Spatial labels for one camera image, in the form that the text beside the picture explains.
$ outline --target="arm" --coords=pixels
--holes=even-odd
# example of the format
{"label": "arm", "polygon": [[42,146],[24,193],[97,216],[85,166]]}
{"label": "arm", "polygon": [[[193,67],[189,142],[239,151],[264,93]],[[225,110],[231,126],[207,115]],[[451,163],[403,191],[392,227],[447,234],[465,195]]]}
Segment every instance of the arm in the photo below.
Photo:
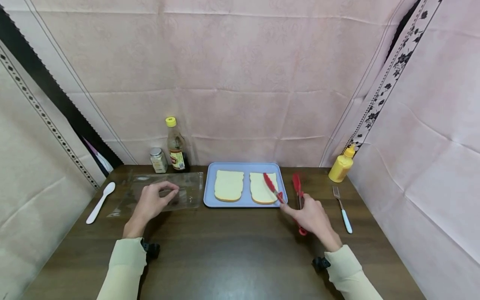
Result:
{"label": "arm", "polygon": [[340,237],[332,229],[322,204],[308,194],[304,194],[304,199],[301,210],[292,209],[287,204],[281,204],[280,208],[322,242],[326,249],[325,257],[331,264],[328,274],[335,288],[345,300],[381,300],[353,252],[347,245],[342,245]]}
{"label": "arm", "polygon": [[[160,198],[158,192],[168,187],[173,191]],[[179,187],[168,181],[145,186],[123,237],[115,243],[108,272],[97,300],[135,300],[140,276],[146,266],[146,252],[140,241],[148,222],[156,217],[178,193]]]}

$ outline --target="wooden table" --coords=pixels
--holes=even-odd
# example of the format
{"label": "wooden table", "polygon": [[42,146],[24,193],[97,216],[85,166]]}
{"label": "wooden table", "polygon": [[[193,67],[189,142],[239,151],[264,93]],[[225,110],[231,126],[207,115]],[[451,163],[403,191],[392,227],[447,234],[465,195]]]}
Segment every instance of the wooden table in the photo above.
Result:
{"label": "wooden table", "polygon": [[[151,173],[151,166],[122,166],[105,181],[118,188],[110,195],[95,223],[85,220],[103,187],[28,287],[24,299],[95,299],[108,269],[115,241],[126,217],[106,217],[122,200],[127,174]],[[204,172],[206,167],[192,167]],[[282,168],[290,205],[292,174],[301,174],[303,190],[320,200],[332,226],[363,265],[384,299],[424,299],[357,191],[346,179],[339,184],[343,205],[354,233],[348,234],[331,192],[326,168]],[[160,256],[146,270],[140,299],[342,299],[328,282],[326,271],[316,274],[311,262],[323,248],[311,235],[302,237],[292,220],[278,209],[207,208],[161,213],[146,233],[159,243]]]}

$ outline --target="blue tray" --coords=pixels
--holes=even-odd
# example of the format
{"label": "blue tray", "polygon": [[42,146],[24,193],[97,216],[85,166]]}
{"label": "blue tray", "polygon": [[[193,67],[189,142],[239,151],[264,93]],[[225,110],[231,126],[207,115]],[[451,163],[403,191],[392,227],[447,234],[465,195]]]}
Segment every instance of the blue tray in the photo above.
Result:
{"label": "blue tray", "polygon": [[[241,197],[235,202],[224,202],[215,198],[215,179],[217,170],[240,171],[243,174],[243,191]],[[253,202],[250,193],[250,173],[276,173],[278,191],[283,192],[285,203],[288,202],[285,186],[283,185],[280,167],[274,163],[222,163],[215,162],[208,166],[207,183],[205,185],[204,203],[208,207],[279,207],[280,202],[273,204],[258,204]]]}

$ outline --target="black clip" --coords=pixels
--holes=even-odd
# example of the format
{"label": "black clip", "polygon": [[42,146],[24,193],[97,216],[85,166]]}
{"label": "black clip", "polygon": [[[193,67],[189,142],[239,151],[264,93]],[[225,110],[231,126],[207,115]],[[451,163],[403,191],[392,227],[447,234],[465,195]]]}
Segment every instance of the black clip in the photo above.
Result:
{"label": "black clip", "polygon": [[313,265],[313,268],[315,269],[315,271],[317,273],[325,270],[326,268],[330,267],[331,264],[330,262],[324,258],[324,257],[315,257],[313,260],[312,260],[312,265]]}
{"label": "black clip", "polygon": [[142,247],[145,252],[147,252],[147,260],[157,259],[160,254],[160,245],[159,244],[149,244],[144,242],[142,239]]}

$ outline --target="sleeve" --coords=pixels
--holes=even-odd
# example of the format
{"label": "sleeve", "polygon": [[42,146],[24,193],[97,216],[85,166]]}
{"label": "sleeve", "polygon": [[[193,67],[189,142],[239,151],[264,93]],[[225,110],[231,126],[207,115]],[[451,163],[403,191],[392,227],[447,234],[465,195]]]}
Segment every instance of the sleeve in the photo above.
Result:
{"label": "sleeve", "polygon": [[362,271],[350,247],[343,245],[336,252],[325,252],[331,266],[327,268],[330,282],[345,300],[381,300],[382,297]]}
{"label": "sleeve", "polygon": [[137,299],[140,276],[147,264],[141,239],[122,239],[115,243],[97,300]]}

